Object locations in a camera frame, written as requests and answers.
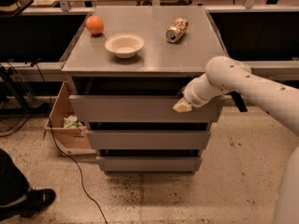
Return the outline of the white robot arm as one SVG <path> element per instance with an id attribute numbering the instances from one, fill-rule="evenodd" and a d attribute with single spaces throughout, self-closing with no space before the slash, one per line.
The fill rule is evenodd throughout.
<path id="1" fill-rule="evenodd" d="M 299 134 L 299 90 L 255 76 L 246 63 L 225 56 L 208 61 L 205 73 L 187 84 L 173 109 L 190 112 L 231 91 L 244 96 L 293 133 Z M 299 224 L 299 148 L 287 162 L 273 224 Z"/>

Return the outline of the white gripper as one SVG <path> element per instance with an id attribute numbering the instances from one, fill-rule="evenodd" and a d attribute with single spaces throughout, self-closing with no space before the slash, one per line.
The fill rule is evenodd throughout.
<path id="1" fill-rule="evenodd" d="M 196 85 L 199 85 L 200 82 L 200 78 L 197 77 L 186 85 L 183 98 L 179 99 L 173 106 L 175 111 L 179 113 L 190 112 L 193 107 L 201 107 L 206 104 L 206 101 L 196 92 Z"/>

